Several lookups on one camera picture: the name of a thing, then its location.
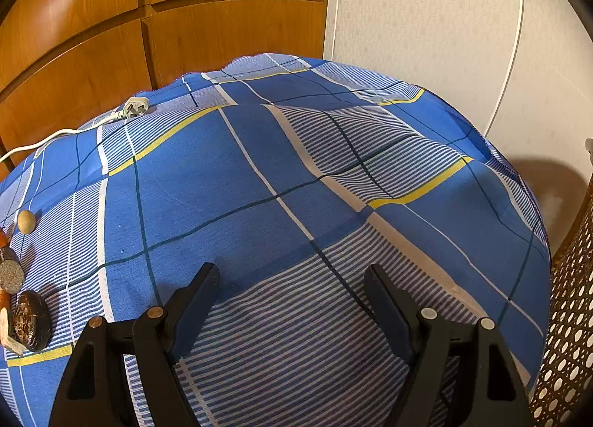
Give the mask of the dark cut eggplant piece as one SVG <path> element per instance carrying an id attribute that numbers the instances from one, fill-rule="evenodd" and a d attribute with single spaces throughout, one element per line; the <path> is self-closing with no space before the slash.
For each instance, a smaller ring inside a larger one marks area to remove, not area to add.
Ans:
<path id="1" fill-rule="evenodd" d="M 9 246 L 0 247 L 0 288 L 8 294 L 17 294 L 25 280 L 16 252 Z"/>

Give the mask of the brown perforated basket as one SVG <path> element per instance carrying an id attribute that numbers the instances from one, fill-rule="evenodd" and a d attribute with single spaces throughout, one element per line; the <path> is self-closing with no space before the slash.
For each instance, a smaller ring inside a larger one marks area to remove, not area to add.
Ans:
<path id="1" fill-rule="evenodd" d="M 530 401 L 535 426 L 592 424 L 592 187 L 553 257 L 551 316 Z"/>

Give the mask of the orange tangerine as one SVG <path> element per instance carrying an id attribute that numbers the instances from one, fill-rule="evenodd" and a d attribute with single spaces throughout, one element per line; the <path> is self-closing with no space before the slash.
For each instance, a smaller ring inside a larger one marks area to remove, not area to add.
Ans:
<path id="1" fill-rule="evenodd" d="M 4 233 L 4 230 L 0 228 L 0 247 L 7 247 L 9 241 L 7 240 L 7 236 Z"/>

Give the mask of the blue plaid tablecloth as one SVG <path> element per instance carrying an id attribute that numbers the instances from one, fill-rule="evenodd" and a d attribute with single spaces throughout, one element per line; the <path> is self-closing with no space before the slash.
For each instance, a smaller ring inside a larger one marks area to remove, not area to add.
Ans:
<path id="1" fill-rule="evenodd" d="M 50 309 L 38 355 L 1 356 L 1 398 L 45 426 L 86 322 L 138 318 L 216 264 L 220 293 L 177 365 L 205 426 L 378 426 L 407 373 L 363 277 L 492 318 L 527 388 L 549 317 L 549 243 L 514 165 L 431 92 L 355 66 L 261 54 L 89 121 L 1 184 L 25 287 Z M 36 216 L 33 233 L 17 226 Z"/>

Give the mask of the white power plug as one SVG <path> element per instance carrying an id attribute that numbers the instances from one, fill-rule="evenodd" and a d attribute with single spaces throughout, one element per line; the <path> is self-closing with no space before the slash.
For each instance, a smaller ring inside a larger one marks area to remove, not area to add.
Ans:
<path id="1" fill-rule="evenodd" d="M 122 114 L 124 118 L 134 118 L 145 115 L 150 108 L 150 101 L 144 96 L 133 96 L 127 99 Z"/>

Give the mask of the wooden wardrobe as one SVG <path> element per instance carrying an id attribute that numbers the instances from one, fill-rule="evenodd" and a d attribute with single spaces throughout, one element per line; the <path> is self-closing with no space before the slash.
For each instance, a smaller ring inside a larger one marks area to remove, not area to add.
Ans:
<path id="1" fill-rule="evenodd" d="M 328 0 L 2 0 L 3 174 L 132 94 L 264 52 L 319 58 Z"/>

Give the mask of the small beige round fruit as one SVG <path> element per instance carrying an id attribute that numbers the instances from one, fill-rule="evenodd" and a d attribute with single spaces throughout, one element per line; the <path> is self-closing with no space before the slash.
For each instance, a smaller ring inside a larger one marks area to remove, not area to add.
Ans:
<path id="1" fill-rule="evenodd" d="M 33 233 L 36 228 L 36 216 L 35 214 L 27 209 L 21 210 L 17 217 L 17 226 L 22 234 Z"/>

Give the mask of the beige cut fruit piece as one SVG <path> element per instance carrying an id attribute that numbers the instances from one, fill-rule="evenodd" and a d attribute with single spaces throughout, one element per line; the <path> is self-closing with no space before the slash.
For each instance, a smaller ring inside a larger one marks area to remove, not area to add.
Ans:
<path id="1" fill-rule="evenodd" d="M 22 357 L 26 350 L 26 347 L 12 336 L 8 308 L 5 307 L 0 311 L 0 341 L 5 349 L 17 357 Z"/>

